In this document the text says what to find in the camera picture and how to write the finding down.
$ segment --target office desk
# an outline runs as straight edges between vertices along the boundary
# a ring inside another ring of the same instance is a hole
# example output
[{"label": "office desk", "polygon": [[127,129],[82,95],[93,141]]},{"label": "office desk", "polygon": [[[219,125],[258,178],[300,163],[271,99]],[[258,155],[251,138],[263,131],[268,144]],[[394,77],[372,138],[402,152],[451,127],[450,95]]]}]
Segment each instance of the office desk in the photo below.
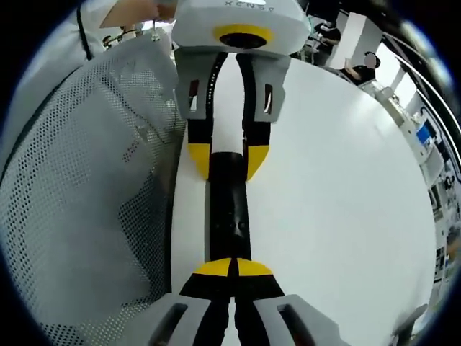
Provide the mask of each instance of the office desk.
[{"label": "office desk", "polygon": [[[339,324],[351,346],[383,346],[429,301],[435,228],[424,178],[384,108],[356,86],[295,59],[266,161],[247,185],[253,259]],[[235,59],[218,78],[215,151],[241,149]],[[171,268],[178,292],[205,248],[205,182],[184,139]],[[239,345],[229,331],[224,345]]]}]

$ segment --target mesh bag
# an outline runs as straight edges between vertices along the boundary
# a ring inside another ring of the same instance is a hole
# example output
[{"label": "mesh bag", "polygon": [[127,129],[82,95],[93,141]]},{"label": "mesh bag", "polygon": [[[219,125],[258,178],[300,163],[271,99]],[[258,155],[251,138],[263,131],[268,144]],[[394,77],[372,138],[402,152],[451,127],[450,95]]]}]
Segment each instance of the mesh bag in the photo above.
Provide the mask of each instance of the mesh bag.
[{"label": "mesh bag", "polygon": [[0,243],[54,345],[110,345],[171,288],[185,123],[173,63],[142,36],[73,72],[34,115],[0,186]]}]

